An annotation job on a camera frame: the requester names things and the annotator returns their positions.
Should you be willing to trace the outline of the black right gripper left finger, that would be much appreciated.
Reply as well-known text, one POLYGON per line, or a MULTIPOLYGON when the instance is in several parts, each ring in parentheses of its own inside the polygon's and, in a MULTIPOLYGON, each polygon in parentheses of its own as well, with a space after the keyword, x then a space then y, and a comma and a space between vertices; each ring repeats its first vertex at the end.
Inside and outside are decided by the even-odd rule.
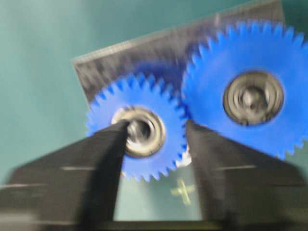
POLYGON ((3 231, 97 231, 113 221, 128 137, 122 120, 16 167, 0 188, 3 231))

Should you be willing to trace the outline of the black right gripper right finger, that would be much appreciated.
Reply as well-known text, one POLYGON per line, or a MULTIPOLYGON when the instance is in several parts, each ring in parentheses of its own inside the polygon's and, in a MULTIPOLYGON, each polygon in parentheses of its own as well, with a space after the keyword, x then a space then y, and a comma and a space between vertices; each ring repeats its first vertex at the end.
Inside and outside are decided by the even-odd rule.
POLYGON ((308 182, 297 165, 192 120, 185 135, 201 217, 224 231, 305 231, 308 182))

